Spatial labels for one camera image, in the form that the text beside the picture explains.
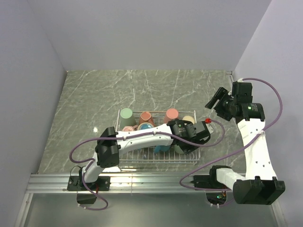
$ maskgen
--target pink cup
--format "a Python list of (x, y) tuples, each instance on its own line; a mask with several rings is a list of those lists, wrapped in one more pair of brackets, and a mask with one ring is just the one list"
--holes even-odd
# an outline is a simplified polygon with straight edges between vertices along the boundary
[(144, 123), (144, 122), (148, 122), (148, 123), (152, 124), (154, 127), (156, 126), (155, 123), (154, 123), (154, 121), (153, 121), (151, 113), (148, 112), (148, 111), (144, 111), (140, 115), (139, 125), (142, 124), (142, 123)]
[(167, 124), (167, 122), (178, 119), (179, 118), (179, 112), (178, 110), (171, 108), (166, 111), (165, 117), (164, 117), (164, 123)]
[(135, 126), (125, 126), (122, 131), (135, 131), (138, 128), (138, 125)]

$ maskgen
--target cable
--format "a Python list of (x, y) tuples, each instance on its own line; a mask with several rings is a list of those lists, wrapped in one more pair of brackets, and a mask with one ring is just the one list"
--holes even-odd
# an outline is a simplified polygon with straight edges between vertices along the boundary
[(94, 196), (96, 196), (96, 197), (100, 198), (101, 200), (103, 200), (103, 201), (105, 202), (106, 205), (105, 205), (105, 207), (102, 207), (102, 208), (90, 208), (90, 207), (84, 206), (83, 204), (81, 204), (80, 206), (83, 207), (84, 209), (87, 209), (87, 210), (105, 210), (105, 209), (108, 207), (108, 201), (107, 201), (106, 199), (104, 199), (100, 194), (94, 193), (94, 192), (86, 185), (85, 180), (84, 180), (84, 179), (85, 179), (86, 171), (89, 169), (89, 167), (90, 167), (93, 163), (94, 163), (93, 161), (90, 162), (90, 163), (86, 166), (85, 170), (83, 171), (82, 182), (83, 182), (84, 187), (85, 187), (90, 193), (92, 193)]
[(231, 204), (232, 202), (234, 202), (235, 201), (235, 198), (232, 198), (230, 201), (228, 201), (228, 202), (225, 202), (224, 204), (222, 204), (222, 205), (219, 205), (219, 207), (225, 207), (225, 206), (227, 206), (227, 205), (229, 205), (229, 204)]
[[(270, 86), (270, 87), (273, 89), (273, 91), (275, 92), (275, 94), (276, 94), (276, 96), (277, 96), (277, 98), (278, 98), (278, 100), (279, 100), (279, 104), (280, 104), (279, 113), (278, 113), (277, 117), (276, 117), (269, 125), (265, 126), (265, 127), (262, 129), (263, 131), (265, 131), (266, 129), (268, 129), (268, 128), (270, 128), (271, 126), (273, 126), (273, 125), (279, 120), (279, 118), (281, 117), (282, 110), (283, 110), (283, 103), (282, 103), (281, 96), (280, 96), (280, 94), (278, 93), (278, 91), (277, 91), (270, 83), (268, 83), (268, 82), (266, 82), (266, 81), (264, 81), (264, 80), (256, 79), (256, 78), (245, 78), (245, 79), (242, 79), (242, 80), (255, 80), (255, 81), (259, 81), (259, 82), (262, 82), (262, 83), (264, 83), (264, 84)], [(211, 164), (213, 164), (213, 163), (215, 163), (215, 162), (221, 161), (221, 160), (226, 159), (226, 158), (228, 158), (228, 157), (230, 157), (230, 156), (236, 155), (236, 154), (240, 153), (241, 151), (244, 151), (244, 150), (245, 150), (246, 148), (248, 148), (251, 144), (253, 144), (253, 143), (257, 140), (257, 138), (258, 138), (259, 136), (260, 136), (260, 134), (256, 135), (256, 136), (255, 136), (247, 145), (245, 145), (244, 147), (240, 148), (239, 150), (234, 151), (234, 152), (232, 152), (232, 153), (229, 154), (229, 155), (225, 155), (225, 156), (223, 156), (223, 157), (217, 158), (217, 159), (215, 159), (215, 160), (213, 160), (213, 161), (211, 161), (211, 162), (209, 162), (209, 163), (206, 163), (206, 164), (200, 166), (199, 168), (197, 168), (197, 169), (191, 171), (190, 173), (186, 174), (185, 176), (183, 176), (183, 177), (180, 179), (180, 181), (179, 181), (180, 185), (183, 186), (183, 187), (185, 187), (185, 188), (190, 188), (190, 189), (195, 189), (195, 190), (200, 190), (200, 191), (217, 191), (218, 189), (196, 188), (196, 187), (193, 187), (193, 186), (189, 186), (189, 185), (183, 184), (182, 181), (183, 181), (186, 177), (188, 177), (188, 176), (194, 174), (195, 172), (197, 172), (197, 171), (203, 169), (204, 167), (207, 167), (207, 166), (209, 166), (209, 165), (211, 165)]]
[[(170, 133), (166, 133), (166, 132), (156, 132), (156, 134), (163, 134), (163, 135), (168, 135), (168, 136), (171, 136), (171, 137), (174, 137), (182, 142), (185, 142), (185, 143), (188, 143), (190, 145), (193, 145), (193, 146), (196, 146), (196, 147), (211, 147), (211, 146), (215, 146), (217, 145), (218, 143), (220, 143), (223, 138), (224, 138), (224, 135), (225, 135), (225, 128), (224, 126), (216, 121), (216, 120), (211, 120), (215, 123), (217, 123), (218, 125), (220, 125), (220, 127), (222, 128), (222, 134), (221, 134), (221, 137), (218, 139), (217, 142), (215, 142), (214, 144), (210, 144), (210, 145), (202, 145), (202, 144), (197, 144), (197, 143), (192, 143), (190, 141), (187, 141), (187, 140), (184, 140), (178, 136), (175, 136), (175, 135), (172, 135)], [(131, 139), (131, 138), (136, 138), (136, 137), (140, 137), (140, 136), (145, 136), (145, 135), (152, 135), (153, 132), (145, 132), (145, 133), (141, 133), (141, 134), (138, 134), (138, 135), (133, 135), (133, 136), (128, 136), (126, 137), (126, 139)], [(82, 160), (82, 161), (77, 161), (75, 159), (72, 158), (72, 154), (74, 153), (74, 151), (80, 147), (81, 145), (85, 144), (85, 143), (88, 143), (88, 142), (91, 142), (91, 141), (95, 141), (95, 140), (123, 140), (124, 138), (123, 137), (97, 137), (97, 138), (91, 138), (91, 139), (88, 139), (88, 140), (85, 140), (79, 144), (77, 144), (71, 151), (70, 151), (70, 155), (69, 155), (69, 158), (71, 160), (71, 162), (73, 163), (83, 163), (83, 162), (87, 162), (87, 161), (91, 161), (85, 168), (85, 171), (83, 171), (83, 176), (82, 176), (82, 182), (83, 182), (83, 185), (84, 187), (89, 191), (91, 192), (93, 195), (97, 196), (98, 198), (100, 198), (101, 200), (103, 200), (105, 203), (106, 203), (106, 206), (103, 207), (103, 208), (89, 208), (89, 207), (85, 207), (84, 205), (80, 205), (81, 207), (85, 208), (85, 209), (88, 209), (88, 210), (105, 210), (107, 207), (108, 207), (108, 201), (106, 199), (104, 199), (102, 196), (100, 196), (99, 194), (96, 194), (94, 193), (85, 183), (85, 172), (88, 170), (88, 168), (93, 164), (93, 162), (95, 161), (94, 158), (87, 158), (85, 160)]]

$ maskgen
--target orange cup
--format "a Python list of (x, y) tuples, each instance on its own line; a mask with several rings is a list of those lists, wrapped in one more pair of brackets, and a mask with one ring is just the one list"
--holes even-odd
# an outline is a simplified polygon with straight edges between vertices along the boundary
[(164, 117), (164, 123), (167, 124), (167, 122), (178, 119), (179, 118), (179, 112), (178, 110), (171, 108), (166, 111), (165, 117)]
[(153, 121), (151, 113), (148, 112), (148, 111), (144, 111), (140, 115), (139, 125), (142, 124), (142, 123), (144, 123), (144, 122), (148, 122), (148, 123), (152, 124), (154, 127), (156, 126), (155, 123), (154, 123), (154, 121)]

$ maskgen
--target cup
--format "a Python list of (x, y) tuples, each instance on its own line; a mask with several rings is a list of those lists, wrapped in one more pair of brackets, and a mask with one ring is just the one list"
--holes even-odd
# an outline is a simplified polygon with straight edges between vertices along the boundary
[(164, 117), (164, 123), (167, 124), (167, 122), (179, 118), (179, 112), (178, 110), (171, 108), (166, 111), (165, 117)]
[(195, 119), (192, 116), (184, 116), (182, 120), (192, 122), (193, 124), (196, 123)]
[(132, 126), (125, 126), (123, 129), (122, 129), (122, 131), (134, 131), (135, 129), (134, 129), (134, 127), (132, 127)]
[(120, 112), (120, 129), (125, 126), (135, 126), (136, 124), (133, 111), (129, 108), (122, 109)]
[(143, 122), (142, 124), (139, 124), (137, 130), (144, 130), (144, 129), (151, 129), (153, 128), (153, 125), (149, 122)]
[(170, 145), (167, 146), (163, 146), (163, 145), (158, 145), (155, 147), (155, 149), (153, 150), (154, 153), (159, 153), (160, 151), (166, 152), (170, 149)]
[(177, 152), (178, 154), (184, 154), (184, 151), (176, 144), (174, 145), (174, 150), (175, 152)]
[(142, 123), (144, 123), (144, 122), (148, 122), (148, 123), (152, 124), (154, 127), (156, 126), (155, 123), (154, 123), (154, 121), (153, 121), (151, 113), (148, 112), (148, 111), (144, 111), (140, 115), (139, 125), (142, 124)]

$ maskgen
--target green cup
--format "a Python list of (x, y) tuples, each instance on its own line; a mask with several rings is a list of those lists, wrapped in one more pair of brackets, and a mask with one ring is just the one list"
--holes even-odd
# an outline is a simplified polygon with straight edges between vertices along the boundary
[(184, 151), (176, 144), (174, 145), (174, 150), (175, 152), (177, 152), (178, 154), (184, 154)]
[(122, 109), (120, 112), (120, 129), (125, 126), (135, 126), (136, 124), (133, 111), (129, 108)]

